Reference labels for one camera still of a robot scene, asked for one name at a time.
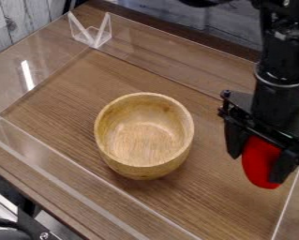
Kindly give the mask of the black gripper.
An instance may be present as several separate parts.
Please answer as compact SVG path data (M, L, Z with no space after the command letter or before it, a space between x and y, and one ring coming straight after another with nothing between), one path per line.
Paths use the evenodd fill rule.
M299 164L299 83L257 81L253 94L224 90L218 109L225 119L228 152L240 158L252 134L284 149L270 182L284 184Z

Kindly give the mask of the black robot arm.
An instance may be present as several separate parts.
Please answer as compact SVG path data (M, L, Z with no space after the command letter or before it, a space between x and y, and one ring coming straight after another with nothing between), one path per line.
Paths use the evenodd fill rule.
M250 0L260 11L262 54L248 94L225 90L218 115L228 152L250 182L278 188L299 167L299 0Z

